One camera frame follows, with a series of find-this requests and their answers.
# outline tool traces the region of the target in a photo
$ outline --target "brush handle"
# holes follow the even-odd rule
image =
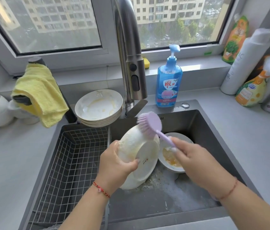
[[[161,139],[163,139],[164,141],[166,141],[167,144],[169,144],[171,147],[176,148],[176,146],[175,146],[175,144],[172,142],[172,140],[171,140],[169,137],[167,137],[164,133],[162,133],[162,132],[159,131],[159,130],[156,130],[156,134],[157,134]]]

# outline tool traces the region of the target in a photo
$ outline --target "red string bracelet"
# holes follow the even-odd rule
[[[94,184],[98,188],[98,192],[103,192],[103,194],[105,194],[106,197],[110,198],[110,195],[106,193],[100,186],[98,186],[97,183],[93,182],[92,184]]]
[[[234,191],[234,189],[236,188],[237,184],[238,184],[238,179],[235,177],[236,181],[235,181],[235,185],[233,186],[233,188],[229,191],[228,194],[218,198],[218,200],[222,200],[222,199],[225,199],[227,197],[229,197],[229,195]]]

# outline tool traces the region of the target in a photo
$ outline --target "metal drain basket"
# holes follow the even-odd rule
[[[61,131],[27,230],[58,229],[98,172],[101,153],[111,142],[109,127]],[[107,229],[109,203],[102,223]]]

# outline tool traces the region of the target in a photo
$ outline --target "brush head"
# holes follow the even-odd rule
[[[162,122],[157,114],[150,111],[137,117],[137,124],[142,133],[153,138],[157,131],[162,130]]]

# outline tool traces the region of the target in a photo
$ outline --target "gray kitchen sink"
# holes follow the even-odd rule
[[[141,112],[157,113],[164,133],[182,133],[205,147],[229,173],[259,195],[199,103],[186,102],[188,109],[182,107],[184,102],[177,102],[174,108],[149,105]],[[96,178],[100,154],[135,125],[136,118],[121,115],[109,127],[63,126],[55,150],[40,171],[20,229],[58,229]],[[140,187],[118,189],[112,195],[101,228],[141,230],[225,216],[228,214],[221,204],[186,174],[172,173],[157,162]]]

